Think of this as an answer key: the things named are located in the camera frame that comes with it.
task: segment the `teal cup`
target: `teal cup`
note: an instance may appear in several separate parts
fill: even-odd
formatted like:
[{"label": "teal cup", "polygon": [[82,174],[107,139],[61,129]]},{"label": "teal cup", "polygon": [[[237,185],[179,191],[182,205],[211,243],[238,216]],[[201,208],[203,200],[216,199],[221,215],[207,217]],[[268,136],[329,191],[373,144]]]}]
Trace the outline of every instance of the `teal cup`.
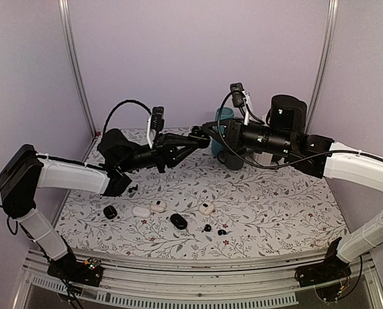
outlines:
[{"label": "teal cup", "polygon": [[[219,109],[217,109],[217,112],[216,112],[216,121],[218,120],[218,116],[219,116],[218,112],[219,112]],[[221,112],[220,120],[229,119],[229,118],[234,118],[234,111],[231,108],[223,108],[223,111]],[[220,131],[224,133],[224,130],[225,130],[224,126],[221,126]],[[222,151],[224,151],[224,147],[217,141],[212,140],[211,152],[213,153],[213,155],[218,156],[218,154]]]}]

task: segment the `table surface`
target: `table surface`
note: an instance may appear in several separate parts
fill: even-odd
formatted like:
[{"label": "table surface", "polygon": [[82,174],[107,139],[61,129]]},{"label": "table surface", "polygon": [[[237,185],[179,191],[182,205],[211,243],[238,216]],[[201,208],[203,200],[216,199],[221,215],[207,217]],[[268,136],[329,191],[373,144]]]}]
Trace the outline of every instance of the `table surface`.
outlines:
[{"label": "table surface", "polygon": [[[129,140],[145,144],[145,130],[123,130]],[[185,129],[164,132],[187,134]],[[97,143],[87,163],[104,161]],[[259,170],[245,164],[228,170],[210,152],[200,149],[179,166],[159,174],[153,169],[129,175],[138,190],[109,198],[71,191],[56,229],[71,247],[111,254],[168,259],[232,259],[275,256],[326,248],[347,233],[346,224],[326,180],[291,167]],[[132,215],[134,206],[165,201],[168,210],[147,219]],[[214,203],[209,216],[198,212]],[[113,205],[118,216],[105,218]],[[176,229],[169,217],[177,212],[187,221]],[[206,224],[211,232],[203,230]],[[227,235],[219,236],[224,229]]]}]

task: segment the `small black object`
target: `small black object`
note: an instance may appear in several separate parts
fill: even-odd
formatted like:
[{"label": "small black object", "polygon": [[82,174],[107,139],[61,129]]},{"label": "small black object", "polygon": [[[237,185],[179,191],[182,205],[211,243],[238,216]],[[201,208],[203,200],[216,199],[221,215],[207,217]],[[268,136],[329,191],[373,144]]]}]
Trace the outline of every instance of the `small black object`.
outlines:
[{"label": "small black object", "polygon": [[107,206],[104,208],[104,214],[106,215],[107,219],[113,219],[117,216],[117,211],[115,210],[114,206]]},{"label": "small black object", "polygon": [[156,106],[153,108],[151,115],[151,129],[160,132],[164,128],[164,108]]},{"label": "small black object", "polygon": [[133,191],[137,191],[137,190],[138,190],[138,185],[135,185],[135,187],[128,188],[128,193],[133,193]]},{"label": "small black object", "polygon": [[173,214],[170,217],[170,221],[179,230],[183,230],[187,228],[187,221],[183,217],[181,217],[179,214]]},{"label": "small black object", "polygon": [[[230,91],[244,91],[243,84],[237,82],[230,85]],[[232,94],[232,105],[235,108],[242,108],[245,105],[244,96],[241,93],[235,92]]]}]

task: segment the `purple backdrop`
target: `purple backdrop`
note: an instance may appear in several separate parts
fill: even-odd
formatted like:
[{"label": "purple backdrop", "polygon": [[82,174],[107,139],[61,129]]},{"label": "purple backdrop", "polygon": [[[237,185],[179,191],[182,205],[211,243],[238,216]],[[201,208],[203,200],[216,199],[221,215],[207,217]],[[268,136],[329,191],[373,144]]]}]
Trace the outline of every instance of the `purple backdrop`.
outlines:
[{"label": "purple backdrop", "polygon": [[[71,1],[84,84],[97,127],[135,98],[165,106],[166,127],[201,124],[243,82],[258,115],[273,95],[309,101],[327,1]],[[111,126],[145,127],[139,107]]]},{"label": "purple backdrop", "polygon": [[[69,158],[89,144],[56,1],[0,1],[0,171],[25,143]],[[40,190],[37,205],[51,218],[63,194]],[[0,309],[11,305],[30,246],[5,220],[0,209]]]}]

